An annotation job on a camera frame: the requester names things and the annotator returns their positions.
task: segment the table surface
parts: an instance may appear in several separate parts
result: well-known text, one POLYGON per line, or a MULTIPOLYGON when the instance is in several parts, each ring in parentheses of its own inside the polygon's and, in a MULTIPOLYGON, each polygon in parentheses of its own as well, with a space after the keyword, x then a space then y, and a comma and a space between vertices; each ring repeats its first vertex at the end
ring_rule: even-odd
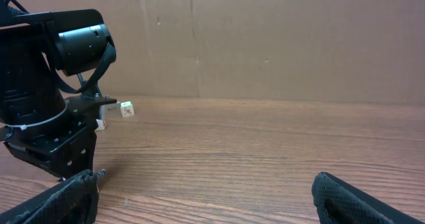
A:
MULTIPOLYGON (((119 97, 97 223, 317 223, 327 171, 425 221, 425 106, 119 97)), ((0 211, 56 184, 0 147, 0 211)))

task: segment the wood grain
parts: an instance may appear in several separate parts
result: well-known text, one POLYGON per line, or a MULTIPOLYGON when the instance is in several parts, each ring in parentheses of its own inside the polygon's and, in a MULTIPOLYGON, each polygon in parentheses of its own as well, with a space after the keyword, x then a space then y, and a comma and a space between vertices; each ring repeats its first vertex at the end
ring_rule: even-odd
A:
MULTIPOLYGON (((95 169, 97 223, 317 223, 311 185, 328 171, 425 221, 425 107, 120 97, 95 169)), ((5 211, 55 178, 0 148, 5 211)))

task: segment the small cube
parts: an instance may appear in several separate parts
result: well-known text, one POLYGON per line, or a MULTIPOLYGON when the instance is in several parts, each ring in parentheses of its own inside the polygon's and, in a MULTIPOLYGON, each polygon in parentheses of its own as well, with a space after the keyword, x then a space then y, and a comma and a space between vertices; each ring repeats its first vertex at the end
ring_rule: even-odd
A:
POLYGON ((98 128, 96 128, 94 131, 105 130, 105 128, 106 128, 106 122, 105 122, 105 120, 96 119, 96 121, 98 122, 98 128))
POLYGON ((121 113, 124 118, 134 115, 133 103, 131 101, 121 103, 121 113))

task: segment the brown cardboard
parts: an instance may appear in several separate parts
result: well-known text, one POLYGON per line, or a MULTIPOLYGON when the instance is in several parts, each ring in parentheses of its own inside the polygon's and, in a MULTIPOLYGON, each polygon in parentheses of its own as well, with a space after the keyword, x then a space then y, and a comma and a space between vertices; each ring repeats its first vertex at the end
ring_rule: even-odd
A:
POLYGON ((102 13, 118 50, 104 93, 425 102, 424 0, 19 1, 102 13))

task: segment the black fabric object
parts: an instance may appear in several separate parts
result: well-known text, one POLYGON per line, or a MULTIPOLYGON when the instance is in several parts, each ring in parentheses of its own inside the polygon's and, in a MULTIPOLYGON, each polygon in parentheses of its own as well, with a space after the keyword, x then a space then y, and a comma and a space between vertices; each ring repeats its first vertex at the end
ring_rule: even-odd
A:
POLYGON ((329 173, 315 177, 311 193, 322 224, 424 224, 329 173))
POLYGON ((98 212, 98 178, 104 170, 84 170, 34 198, 2 213, 0 223, 88 224, 98 212))

